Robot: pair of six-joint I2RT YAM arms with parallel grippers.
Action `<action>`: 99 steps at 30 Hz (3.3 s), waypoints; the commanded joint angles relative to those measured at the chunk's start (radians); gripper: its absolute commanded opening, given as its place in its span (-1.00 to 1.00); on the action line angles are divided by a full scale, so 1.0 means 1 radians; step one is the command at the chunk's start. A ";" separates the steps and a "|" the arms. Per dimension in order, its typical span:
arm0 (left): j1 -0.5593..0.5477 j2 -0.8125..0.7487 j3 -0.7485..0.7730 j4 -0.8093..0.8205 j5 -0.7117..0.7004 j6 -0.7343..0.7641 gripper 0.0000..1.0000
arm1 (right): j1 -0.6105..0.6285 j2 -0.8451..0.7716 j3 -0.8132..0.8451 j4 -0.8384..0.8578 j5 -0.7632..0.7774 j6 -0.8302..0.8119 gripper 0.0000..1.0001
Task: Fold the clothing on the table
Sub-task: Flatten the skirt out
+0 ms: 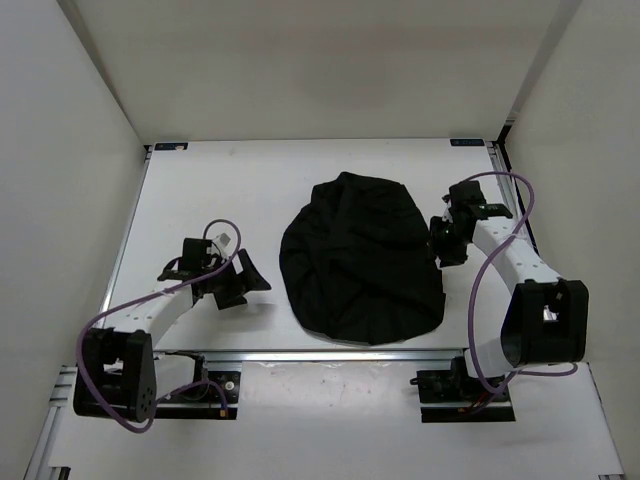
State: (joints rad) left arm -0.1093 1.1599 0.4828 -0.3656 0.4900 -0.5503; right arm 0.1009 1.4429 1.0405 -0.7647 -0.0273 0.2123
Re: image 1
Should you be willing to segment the black pleated skirt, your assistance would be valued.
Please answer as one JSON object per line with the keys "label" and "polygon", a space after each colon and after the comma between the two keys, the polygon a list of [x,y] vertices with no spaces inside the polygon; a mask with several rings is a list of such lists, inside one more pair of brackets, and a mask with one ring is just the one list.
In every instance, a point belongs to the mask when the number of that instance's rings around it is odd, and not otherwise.
{"label": "black pleated skirt", "polygon": [[401,183],[343,172],[315,185],[279,252],[296,320],[325,338],[370,346],[434,331],[446,295],[430,239]]}

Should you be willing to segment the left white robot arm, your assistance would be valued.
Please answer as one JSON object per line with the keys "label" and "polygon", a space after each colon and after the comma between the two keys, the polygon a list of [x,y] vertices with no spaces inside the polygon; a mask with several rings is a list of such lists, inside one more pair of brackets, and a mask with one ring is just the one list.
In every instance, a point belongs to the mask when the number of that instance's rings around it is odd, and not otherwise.
{"label": "left white robot arm", "polygon": [[90,326],[80,336],[73,409],[84,417],[117,417],[140,429],[160,404],[214,402],[216,417],[228,417],[228,386],[207,367],[203,354],[189,350],[156,353],[159,340],[199,300],[213,297],[218,309],[246,304],[246,294],[268,291],[247,251],[227,253],[229,240],[187,238],[180,256],[170,260],[159,287],[143,301],[124,307],[113,326]]}

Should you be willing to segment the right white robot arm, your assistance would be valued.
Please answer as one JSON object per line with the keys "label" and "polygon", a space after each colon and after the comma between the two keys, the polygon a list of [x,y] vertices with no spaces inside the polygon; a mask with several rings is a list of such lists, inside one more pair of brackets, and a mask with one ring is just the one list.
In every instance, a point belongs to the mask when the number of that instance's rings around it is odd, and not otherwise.
{"label": "right white robot arm", "polygon": [[[444,197],[445,213],[430,221],[431,249],[439,266],[464,264],[468,246],[486,258],[471,288],[464,365],[449,375],[449,387],[470,400],[484,388],[503,388],[517,374],[541,375],[541,366],[580,362],[586,350],[589,291],[546,264],[519,232],[509,209],[485,199],[479,181],[464,180]],[[478,343],[475,307],[481,280],[495,269],[511,299],[498,336]]]}

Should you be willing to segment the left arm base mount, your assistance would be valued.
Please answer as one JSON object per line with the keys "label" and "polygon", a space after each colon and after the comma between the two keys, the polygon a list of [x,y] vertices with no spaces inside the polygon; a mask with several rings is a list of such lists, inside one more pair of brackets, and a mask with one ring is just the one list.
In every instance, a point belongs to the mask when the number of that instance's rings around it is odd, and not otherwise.
{"label": "left arm base mount", "polygon": [[170,351],[154,355],[157,419],[236,420],[241,371],[220,369],[201,353]]}

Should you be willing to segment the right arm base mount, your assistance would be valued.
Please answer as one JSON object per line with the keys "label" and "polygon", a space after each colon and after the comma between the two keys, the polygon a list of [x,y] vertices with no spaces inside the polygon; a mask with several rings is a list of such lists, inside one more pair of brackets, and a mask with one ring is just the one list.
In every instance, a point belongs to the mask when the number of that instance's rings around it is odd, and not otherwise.
{"label": "right arm base mount", "polygon": [[516,420],[509,390],[487,391],[479,379],[468,374],[463,357],[454,358],[448,370],[419,370],[409,383],[417,388],[423,424]]}

